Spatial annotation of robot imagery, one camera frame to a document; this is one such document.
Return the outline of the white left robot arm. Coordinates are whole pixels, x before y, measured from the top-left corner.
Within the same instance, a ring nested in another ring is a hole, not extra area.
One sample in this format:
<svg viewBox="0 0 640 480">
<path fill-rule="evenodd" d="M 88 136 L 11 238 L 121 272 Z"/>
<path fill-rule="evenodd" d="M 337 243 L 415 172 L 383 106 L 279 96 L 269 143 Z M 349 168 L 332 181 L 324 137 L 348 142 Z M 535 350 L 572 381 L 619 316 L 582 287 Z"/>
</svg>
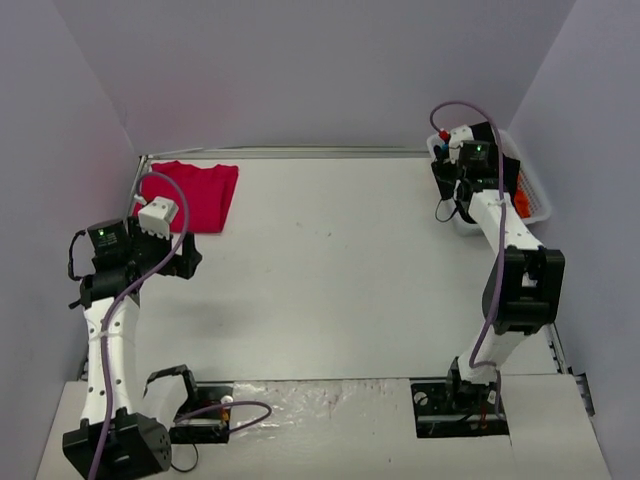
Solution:
<svg viewBox="0 0 640 480">
<path fill-rule="evenodd" d="M 142 284 L 155 274 L 190 279 L 201 254 L 193 233 L 143 229 L 141 215 L 84 230 L 94 249 L 94 271 L 69 276 L 80 284 L 88 331 L 85 404 L 79 426 L 64 433 L 62 451 L 85 479 L 142 479 L 171 466 L 169 431 L 175 416 L 201 406 L 192 372 L 178 365 L 138 384 L 135 334 Z"/>
</svg>

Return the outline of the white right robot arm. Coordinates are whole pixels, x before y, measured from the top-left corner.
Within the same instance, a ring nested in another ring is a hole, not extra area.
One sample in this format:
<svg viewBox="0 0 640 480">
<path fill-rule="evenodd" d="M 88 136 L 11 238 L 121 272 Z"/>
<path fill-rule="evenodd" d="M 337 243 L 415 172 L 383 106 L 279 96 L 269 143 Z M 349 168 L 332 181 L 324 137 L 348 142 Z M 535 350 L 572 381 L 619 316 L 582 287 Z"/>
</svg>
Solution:
<svg viewBox="0 0 640 480">
<path fill-rule="evenodd" d="M 443 398 L 457 413 L 498 406 L 501 368 L 529 337 L 557 316 L 565 257 L 545 247 L 517 213 L 505 184 L 499 146 L 466 140 L 434 149 L 431 164 L 442 199 L 479 226 L 495 254 L 482 296 L 481 329 L 449 369 Z"/>
</svg>

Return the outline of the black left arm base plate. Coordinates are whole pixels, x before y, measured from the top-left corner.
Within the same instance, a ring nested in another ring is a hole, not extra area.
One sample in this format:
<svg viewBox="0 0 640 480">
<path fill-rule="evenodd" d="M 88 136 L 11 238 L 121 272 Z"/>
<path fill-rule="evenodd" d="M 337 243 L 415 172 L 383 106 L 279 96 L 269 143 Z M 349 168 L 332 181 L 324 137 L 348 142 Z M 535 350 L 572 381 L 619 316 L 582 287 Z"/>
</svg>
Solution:
<svg viewBox="0 0 640 480">
<path fill-rule="evenodd" d="M 182 406 L 176 418 L 233 400 L 234 386 L 227 382 L 203 382 L 197 384 L 196 397 Z M 169 431 L 173 445 L 209 445 L 229 442 L 230 411 L 215 410 L 199 413 L 194 417 L 178 422 Z"/>
</svg>

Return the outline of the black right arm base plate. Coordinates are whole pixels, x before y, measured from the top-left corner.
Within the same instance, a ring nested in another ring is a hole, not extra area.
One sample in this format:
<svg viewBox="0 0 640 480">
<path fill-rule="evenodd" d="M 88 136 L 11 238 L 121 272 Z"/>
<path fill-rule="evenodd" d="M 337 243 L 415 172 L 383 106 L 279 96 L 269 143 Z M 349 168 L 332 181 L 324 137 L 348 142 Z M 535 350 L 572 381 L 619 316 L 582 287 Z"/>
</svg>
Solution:
<svg viewBox="0 0 640 480">
<path fill-rule="evenodd" d="M 472 385 L 452 395 L 444 378 L 410 381 L 414 425 L 419 439 L 508 436 L 502 403 L 496 413 L 494 385 Z"/>
</svg>

